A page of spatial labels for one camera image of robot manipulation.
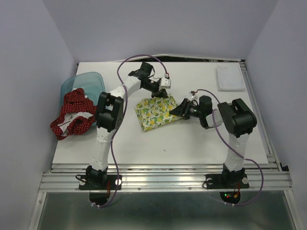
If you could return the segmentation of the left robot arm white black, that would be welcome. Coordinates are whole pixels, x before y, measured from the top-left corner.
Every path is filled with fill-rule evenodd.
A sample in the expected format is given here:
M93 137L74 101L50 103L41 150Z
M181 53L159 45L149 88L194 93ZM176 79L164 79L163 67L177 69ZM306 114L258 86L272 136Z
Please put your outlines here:
M143 62L141 67L130 72L125 80L119 79L121 86L99 95L95 114L97 150L85 171L85 181L97 189L106 185L111 142L123 122L128 98L140 89L151 92L153 97L167 97L166 90L171 87L171 80L166 67L165 73L157 81L151 79L153 70L151 64Z

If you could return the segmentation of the lemon print skirt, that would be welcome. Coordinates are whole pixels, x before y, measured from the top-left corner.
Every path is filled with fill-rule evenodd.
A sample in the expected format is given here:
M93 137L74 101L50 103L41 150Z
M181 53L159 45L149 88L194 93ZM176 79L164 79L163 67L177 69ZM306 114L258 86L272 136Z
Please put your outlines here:
M145 132L182 119L170 114L177 106L174 97L169 94L167 98L144 98L134 107L134 111Z

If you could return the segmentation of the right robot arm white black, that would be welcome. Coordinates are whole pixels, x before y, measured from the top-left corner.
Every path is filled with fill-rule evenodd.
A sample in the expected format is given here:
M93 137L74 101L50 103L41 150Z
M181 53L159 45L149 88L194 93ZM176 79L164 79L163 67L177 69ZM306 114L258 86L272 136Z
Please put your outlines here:
M197 103L185 98L169 113L186 120L191 116L196 117L203 128L216 130L221 141L228 147L221 174L221 183L224 186L231 187L245 177L244 161L259 167L255 160L245 157L247 141L257 125L257 119L242 99L218 103L217 108L213 109L209 96L201 96Z

